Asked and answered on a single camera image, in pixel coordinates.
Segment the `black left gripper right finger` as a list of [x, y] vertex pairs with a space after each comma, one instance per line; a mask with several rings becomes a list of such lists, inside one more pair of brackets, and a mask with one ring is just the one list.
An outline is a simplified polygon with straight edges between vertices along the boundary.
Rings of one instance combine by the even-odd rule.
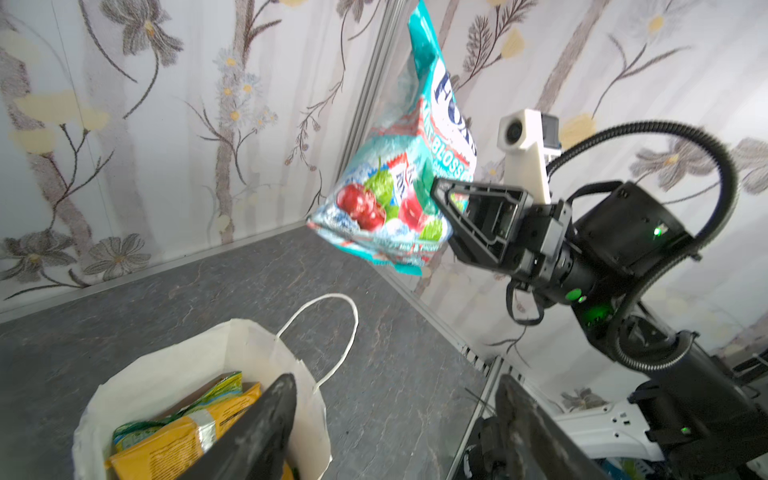
[[499, 378], [495, 411], [510, 479], [606, 479], [511, 375]]

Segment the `yellow chips snack bag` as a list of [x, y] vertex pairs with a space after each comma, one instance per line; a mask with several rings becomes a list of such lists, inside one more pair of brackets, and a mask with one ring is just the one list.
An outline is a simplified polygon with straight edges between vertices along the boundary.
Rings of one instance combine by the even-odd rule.
[[[243, 387], [242, 394], [187, 414], [127, 450], [113, 450], [105, 468], [119, 479], [181, 479], [267, 389]], [[280, 479], [293, 477], [286, 458]]]

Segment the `cartoon animal paper bag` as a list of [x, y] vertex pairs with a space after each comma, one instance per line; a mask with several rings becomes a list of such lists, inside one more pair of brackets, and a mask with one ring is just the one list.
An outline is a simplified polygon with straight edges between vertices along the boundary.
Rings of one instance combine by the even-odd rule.
[[132, 420], [168, 411], [216, 377], [241, 372], [246, 383], [270, 386], [280, 375], [296, 381], [297, 407], [288, 460], [302, 479], [320, 479], [331, 461], [326, 405], [321, 388], [302, 360], [257, 322], [232, 319], [170, 347], [144, 355], [100, 385], [73, 436], [77, 479], [106, 479], [114, 450], [112, 434]]

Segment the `green yellow snack bag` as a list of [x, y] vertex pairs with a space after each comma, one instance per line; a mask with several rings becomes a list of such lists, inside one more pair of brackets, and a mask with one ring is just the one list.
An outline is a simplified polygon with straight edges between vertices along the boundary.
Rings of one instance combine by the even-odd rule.
[[115, 453], [127, 450], [144, 441], [160, 429], [183, 416], [212, 406], [223, 400], [243, 393], [243, 375], [241, 371], [221, 374], [206, 384], [200, 391], [192, 393], [171, 407], [168, 413], [160, 414], [150, 420], [137, 420], [117, 427], [112, 434]]

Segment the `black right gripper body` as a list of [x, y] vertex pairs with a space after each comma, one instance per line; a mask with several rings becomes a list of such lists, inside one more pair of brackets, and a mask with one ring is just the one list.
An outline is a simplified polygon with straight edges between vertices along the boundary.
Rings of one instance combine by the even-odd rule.
[[550, 282], [571, 219], [572, 207], [562, 200], [531, 206], [508, 244], [502, 270], [523, 282]]

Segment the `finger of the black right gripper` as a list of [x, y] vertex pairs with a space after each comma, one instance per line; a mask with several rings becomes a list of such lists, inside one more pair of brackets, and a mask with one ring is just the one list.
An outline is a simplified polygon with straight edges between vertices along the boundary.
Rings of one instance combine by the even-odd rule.
[[453, 201], [447, 204], [446, 218], [454, 238], [469, 256], [470, 263], [484, 267], [500, 266], [513, 247], [529, 208], [529, 198], [469, 197], [461, 210]]
[[435, 203], [447, 205], [451, 194], [467, 197], [498, 197], [523, 207], [529, 207], [533, 204], [532, 195], [525, 189], [517, 186], [465, 182], [446, 178], [436, 178], [434, 180], [430, 197]]

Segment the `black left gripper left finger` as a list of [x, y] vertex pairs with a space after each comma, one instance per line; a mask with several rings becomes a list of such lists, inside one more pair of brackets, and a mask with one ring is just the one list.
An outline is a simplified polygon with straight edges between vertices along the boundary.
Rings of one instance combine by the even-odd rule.
[[296, 408], [295, 377], [282, 374], [180, 478], [280, 479]]

